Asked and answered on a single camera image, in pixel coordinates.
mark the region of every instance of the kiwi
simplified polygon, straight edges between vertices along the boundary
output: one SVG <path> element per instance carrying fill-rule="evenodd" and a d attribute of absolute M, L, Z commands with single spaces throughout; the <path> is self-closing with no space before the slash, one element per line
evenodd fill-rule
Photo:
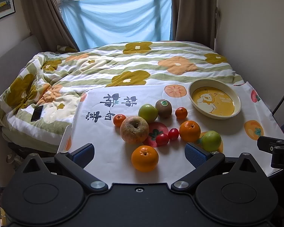
<path fill-rule="evenodd" d="M 172 113 L 171 103 L 167 100 L 158 100 L 155 108 L 161 118 L 168 118 Z"/>

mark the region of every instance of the smartphone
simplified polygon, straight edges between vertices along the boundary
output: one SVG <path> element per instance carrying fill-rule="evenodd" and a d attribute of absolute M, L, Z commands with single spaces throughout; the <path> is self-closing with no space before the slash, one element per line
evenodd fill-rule
<path fill-rule="evenodd" d="M 36 107 L 34 112 L 33 112 L 33 115 L 31 116 L 30 121 L 33 122 L 33 121 L 39 120 L 41 118 L 42 110 L 43 110 L 43 106 Z"/>

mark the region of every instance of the floral bedding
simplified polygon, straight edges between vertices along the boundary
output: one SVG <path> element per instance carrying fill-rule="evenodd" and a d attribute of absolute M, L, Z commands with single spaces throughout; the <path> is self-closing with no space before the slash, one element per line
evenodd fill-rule
<path fill-rule="evenodd" d="M 56 152 L 84 92 L 200 78 L 242 82 L 224 56 L 191 42 L 120 43 L 78 53 L 39 53 L 0 96 L 0 126 L 15 144 Z M 44 106 L 42 116 L 31 122 L 39 105 Z"/>

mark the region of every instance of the light blue sheet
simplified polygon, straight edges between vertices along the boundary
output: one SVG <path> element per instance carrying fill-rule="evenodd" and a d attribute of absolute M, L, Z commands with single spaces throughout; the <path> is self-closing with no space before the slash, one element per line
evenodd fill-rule
<path fill-rule="evenodd" d="M 172 34 L 171 0 L 63 0 L 61 10 L 80 51 Z"/>

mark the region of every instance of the green sticker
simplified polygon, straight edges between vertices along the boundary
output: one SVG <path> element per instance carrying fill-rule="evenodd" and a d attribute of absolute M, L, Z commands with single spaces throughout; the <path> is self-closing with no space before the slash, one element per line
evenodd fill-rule
<path fill-rule="evenodd" d="M 167 101 L 161 101 L 161 105 L 166 107 L 168 105 L 168 103 L 167 103 Z"/>

